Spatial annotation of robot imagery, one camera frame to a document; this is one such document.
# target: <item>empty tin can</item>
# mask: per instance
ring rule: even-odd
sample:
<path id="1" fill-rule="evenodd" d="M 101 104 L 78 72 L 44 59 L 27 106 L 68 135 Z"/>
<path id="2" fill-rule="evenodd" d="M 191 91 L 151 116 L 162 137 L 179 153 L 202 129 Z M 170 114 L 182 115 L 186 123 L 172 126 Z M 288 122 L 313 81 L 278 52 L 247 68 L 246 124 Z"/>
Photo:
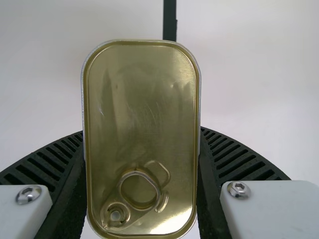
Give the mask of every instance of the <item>empty tin can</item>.
<path id="1" fill-rule="evenodd" d="M 96 47 L 82 69 L 87 218 L 108 239 L 176 239 L 196 219 L 200 71 L 170 41 Z"/>

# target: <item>black pole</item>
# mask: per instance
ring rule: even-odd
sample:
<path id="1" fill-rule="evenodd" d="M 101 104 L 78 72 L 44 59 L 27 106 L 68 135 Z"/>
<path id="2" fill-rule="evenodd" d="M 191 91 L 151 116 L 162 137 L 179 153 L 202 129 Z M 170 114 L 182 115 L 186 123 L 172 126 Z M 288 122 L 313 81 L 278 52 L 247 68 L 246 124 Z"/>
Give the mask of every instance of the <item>black pole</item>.
<path id="1" fill-rule="evenodd" d="M 164 0 L 163 40 L 176 41 L 176 0 Z"/>

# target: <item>metal can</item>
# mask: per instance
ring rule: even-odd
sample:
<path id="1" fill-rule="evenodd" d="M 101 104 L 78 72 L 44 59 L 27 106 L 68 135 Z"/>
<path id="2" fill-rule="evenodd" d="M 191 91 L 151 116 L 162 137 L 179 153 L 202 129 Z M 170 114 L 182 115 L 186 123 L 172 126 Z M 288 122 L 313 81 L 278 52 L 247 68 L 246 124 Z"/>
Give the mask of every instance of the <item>metal can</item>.
<path id="1" fill-rule="evenodd" d="M 82 68 L 87 218 L 108 239 L 176 239 L 196 219 L 200 71 L 182 45 L 103 43 Z"/>

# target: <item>white plastic block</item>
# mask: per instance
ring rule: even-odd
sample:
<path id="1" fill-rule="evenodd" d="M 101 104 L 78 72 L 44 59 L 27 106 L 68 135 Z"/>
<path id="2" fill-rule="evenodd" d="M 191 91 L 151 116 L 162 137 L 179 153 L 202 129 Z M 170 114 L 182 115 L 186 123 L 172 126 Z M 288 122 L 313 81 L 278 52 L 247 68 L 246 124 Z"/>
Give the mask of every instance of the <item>white plastic block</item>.
<path id="1" fill-rule="evenodd" d="M 52 200 L 47 187 L 34 201 L 19 205 L 18 192 L 28 185 L 0 185 L 0 238 L 33 239 L 46 218 Z"/>
<path id="2" fill-rule="evenodd" d="M 248 199 L 220 201 L 233 239 L 319 239 L 319 187 L 307 181 L 243 181 Z"/>

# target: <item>white background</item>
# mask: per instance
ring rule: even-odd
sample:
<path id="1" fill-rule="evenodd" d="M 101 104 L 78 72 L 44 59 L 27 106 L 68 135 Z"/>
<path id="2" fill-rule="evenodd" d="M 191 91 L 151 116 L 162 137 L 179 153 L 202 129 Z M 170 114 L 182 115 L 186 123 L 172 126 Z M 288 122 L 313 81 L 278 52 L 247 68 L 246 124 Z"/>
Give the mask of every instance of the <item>white background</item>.
<path id="1" fill-rule="evenodd" d="M 202 72 L 202 126 L 319 184 L 319 2 L 179 0 Z M 82 129 L 80 71 L 98 44 L 162 37 L 162 1 L 0 1 L 0 170 Z M 97 238 L 85 225 L 82 238 Z M 185 238 L 199 238 L 198 228 Z"/>

